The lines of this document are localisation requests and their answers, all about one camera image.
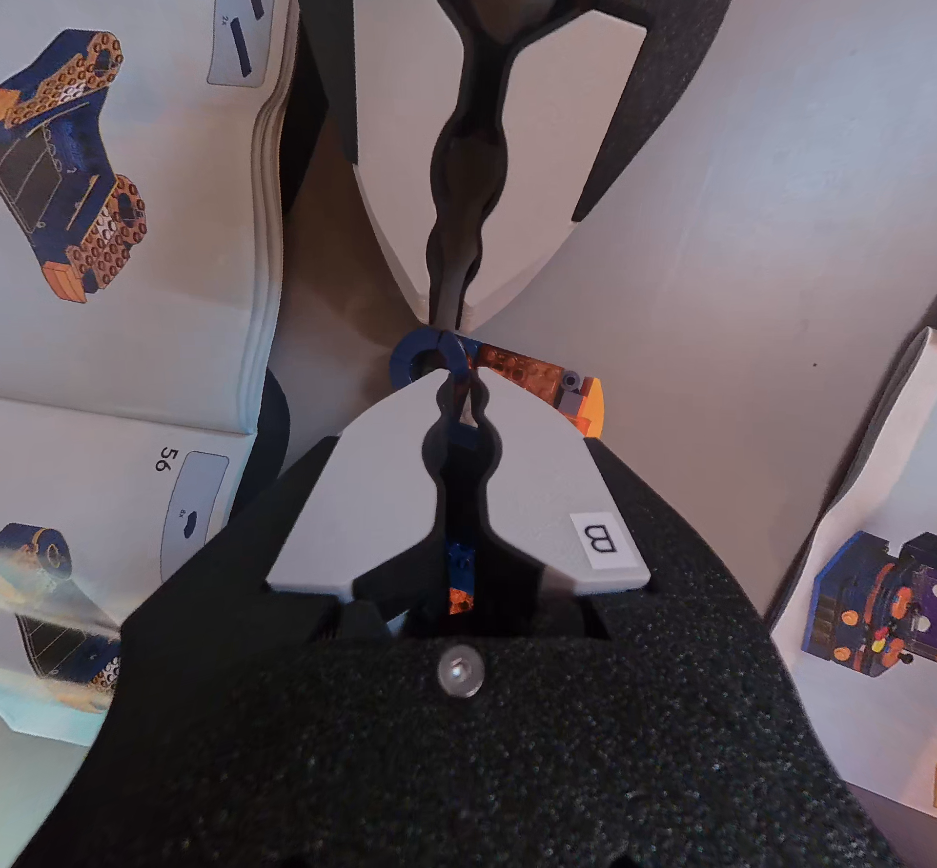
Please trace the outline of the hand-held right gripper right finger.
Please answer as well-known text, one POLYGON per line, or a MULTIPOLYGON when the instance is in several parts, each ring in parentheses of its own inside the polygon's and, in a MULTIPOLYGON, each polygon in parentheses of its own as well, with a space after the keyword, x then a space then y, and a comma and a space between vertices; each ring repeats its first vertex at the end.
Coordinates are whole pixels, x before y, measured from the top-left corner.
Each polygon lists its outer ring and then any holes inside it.
POLYGON ((650 582, 625 519, 579 430, 547 403, 482 368, 496 463, 484 493, 498 542, 533 560, 539 594, 624 593, 650 582))

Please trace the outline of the black round disc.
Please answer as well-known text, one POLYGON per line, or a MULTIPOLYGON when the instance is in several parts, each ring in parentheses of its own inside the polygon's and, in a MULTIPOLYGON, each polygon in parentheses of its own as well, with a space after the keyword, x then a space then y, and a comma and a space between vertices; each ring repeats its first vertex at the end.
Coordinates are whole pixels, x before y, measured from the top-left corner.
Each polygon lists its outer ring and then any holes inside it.
POLYGON ((244 468, 241 490, 256 496, 276 481, 287 456, 289 436, 287 396, 273 371, 267 369, 257 436, 244 468))

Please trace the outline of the closed booklet, purple arcade picture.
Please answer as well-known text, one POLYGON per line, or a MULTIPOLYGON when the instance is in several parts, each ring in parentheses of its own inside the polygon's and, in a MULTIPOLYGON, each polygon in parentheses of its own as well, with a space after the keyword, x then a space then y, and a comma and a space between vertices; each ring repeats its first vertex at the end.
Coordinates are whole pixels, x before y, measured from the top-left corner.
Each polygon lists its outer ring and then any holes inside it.
POLYGON ((900 360, 771 636, 840 776, 935 816, 935 329, 900 360))

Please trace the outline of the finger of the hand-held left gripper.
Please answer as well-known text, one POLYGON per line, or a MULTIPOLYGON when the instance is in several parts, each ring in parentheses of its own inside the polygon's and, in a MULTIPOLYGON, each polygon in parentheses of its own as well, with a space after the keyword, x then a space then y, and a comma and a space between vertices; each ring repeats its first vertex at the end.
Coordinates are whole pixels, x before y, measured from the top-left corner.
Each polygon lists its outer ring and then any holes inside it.
POLYGON ((570 236, 647 33, 592 9, 516 55, 501 105, 506 177, 482 224, 482 259, 465 292, 466 332, 503 310, 570 236))
POLYGON ((431 164, 458 101, 463 40, 438 0, 353 0, 357 163, 385 262, 428 323, 431 164))

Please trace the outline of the blue and orange brick model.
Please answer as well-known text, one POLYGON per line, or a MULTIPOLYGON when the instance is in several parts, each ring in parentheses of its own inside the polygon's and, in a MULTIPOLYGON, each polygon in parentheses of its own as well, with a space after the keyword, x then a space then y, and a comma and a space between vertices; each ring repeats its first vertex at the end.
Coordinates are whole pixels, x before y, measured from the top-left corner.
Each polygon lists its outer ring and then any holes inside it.
MULTIPOLYGON (((395 390, 433 370, 445 370, 437 353, 441 332, 421 327, 406 334, 394 347, 389 375, 395 390)), ((470 371, 491 370, 559 412, 584 437, 602 436, 605 409, 600 379, 582 377, 574 370, 459 336, 465 345, 470 371)), ((462 400, 459 420, 450 426, 441 471, 446 490, 446 555, 452 617, 467 615, 474 608, 475 557, 479 546, 477 486, 487 460, 480 443, 467 395, 462 400)))

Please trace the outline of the open instruction booklet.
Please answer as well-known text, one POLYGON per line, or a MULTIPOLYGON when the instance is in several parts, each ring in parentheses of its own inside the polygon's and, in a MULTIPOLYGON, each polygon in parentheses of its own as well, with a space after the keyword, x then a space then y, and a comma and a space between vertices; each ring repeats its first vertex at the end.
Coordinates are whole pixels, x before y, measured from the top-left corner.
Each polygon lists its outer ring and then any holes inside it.
POLYGON ((88 747, 257 437, 299 8, 1 11, 2 720, 88 747))

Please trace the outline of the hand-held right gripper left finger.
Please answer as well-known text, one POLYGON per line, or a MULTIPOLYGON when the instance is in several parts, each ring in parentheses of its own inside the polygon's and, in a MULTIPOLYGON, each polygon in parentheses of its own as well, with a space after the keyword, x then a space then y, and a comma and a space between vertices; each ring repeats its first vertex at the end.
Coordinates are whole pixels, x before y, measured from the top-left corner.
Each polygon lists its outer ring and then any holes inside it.
POLYGON ((449 376, 426 374, 340 433, 267 576, 273 590, 349 601, 357 579, 428 537, 438 491, 423 447, 449 376))

